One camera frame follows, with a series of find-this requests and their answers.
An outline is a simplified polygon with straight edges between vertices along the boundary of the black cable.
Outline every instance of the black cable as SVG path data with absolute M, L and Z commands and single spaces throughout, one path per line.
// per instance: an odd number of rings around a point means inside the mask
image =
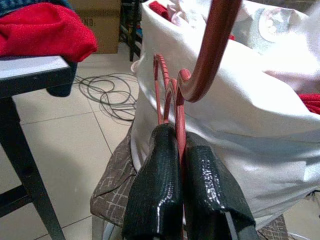
M 122 76 L 130 76 L 133 79 L 123 79 Z M 100 104 L 100 107 L 111 117 L 123 120 L 133 121 L 137 106 L 137 99 L 132 94 L 132 89 L 128 82 L 138 84 L 135 76 L 129 73 L 111 73 L 100 76 L 81 77 L 75 76 L 75 83 L 79 84 L 80 92 L 88 99 Z M 95 84 L 104 82 L 109 84 L 108 89 L 102 89 Z M 123 83 L 126 90 L 118 90 L 117 84 Z M 112 101 L 111 95 L 121 95 L 124 100 L 119 102 Z

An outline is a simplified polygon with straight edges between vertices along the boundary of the red hanger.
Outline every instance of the red hanger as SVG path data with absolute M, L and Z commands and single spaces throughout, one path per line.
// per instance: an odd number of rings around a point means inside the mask
M 177 79 L 171 78 L 164 57 L 154 55 L 153 73 L 158 124 L 168 123 L 171 100 L 174 103 L 175 131 L 178 142 L 180 164 L 183 163 L 186 147 L 186 123 L 184 102 L 199 101 L 208 92 L 219 69 L 230 32 L 236 20 L 241 0 L 213 0 L 201 44 L 200 53 L 191 75 L 181 69 Z M 159 67 L 165 88 L 164 113 L 161 113 L 158 81 Z

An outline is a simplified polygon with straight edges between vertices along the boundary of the white fabric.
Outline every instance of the white fabric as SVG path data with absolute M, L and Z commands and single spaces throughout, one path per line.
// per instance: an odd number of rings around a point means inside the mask
M 153 56 L 163 54 L 171 77 L 182 68 L 192 72 L 203 36 L 157 15 L 150 2 L 142 5 L 140 93 L 131 133 L 137 171 L 157 125 Z M 259 53 L 230 40 L 209 92 L 196 103 L 185 103 L 187 131 L 207 139 L 223 160 L 258 229 L 320 185 L 320 115 L 309 112 L 288 84 L 263 70 Z

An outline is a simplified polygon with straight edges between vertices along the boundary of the beige floor tile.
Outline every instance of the beige floor tile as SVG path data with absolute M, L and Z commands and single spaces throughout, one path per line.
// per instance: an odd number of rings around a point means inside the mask
M 107 116 L 103 111 L 94 112 L 99 125 L 103 131 L 104 137 L 113 152 L 118 144 L 127 135 L 131 122 L 121 121 Z
M 0 218 L 1 240 L 33 240 L 47 233 L 33 204 Z
M 111 156 L 94 114 L 25 124 L 22 128 L 60 224 L 66 226 L 89 216 L 90 196 Z M 15 177 L 3 179 L 2 191 L 17 184 Z M 32 240 L 43 235 L 42 230 L 35 234 L 39 221 L 25 220 L 24 211 L 17 213 L 0 218 L 6 232 L 0 232 L 1 240 Z M 18 223 L 25 228 L 18 228 Z
M 78 114 L 90 113 L 92 109 L 74 85 L 68 97 L 51 96 L 45 89 L 15 96 L 14 101 L 21 124 L 35 123 Z
M 118 45 L 118 52 L 115 54 L 92 54 L 87 57 L 83 62 L 106 62 L 106 61 L 128 61 L 129 62 L 130 48 L 124 42 L 120 42 Z M 133 61 L 138 60 L 137 55 L 134 55 Z
M 91 216 L 66 226 L 62 229 L 65 240 L 91 240 L 92 221 Z M 40 237 L 37 240 L 52 240 L 49 235 Z
M 288 232 L 310 240 L 320 239 L 320 208 L 316 201 L 303 199 L 284 214 Z

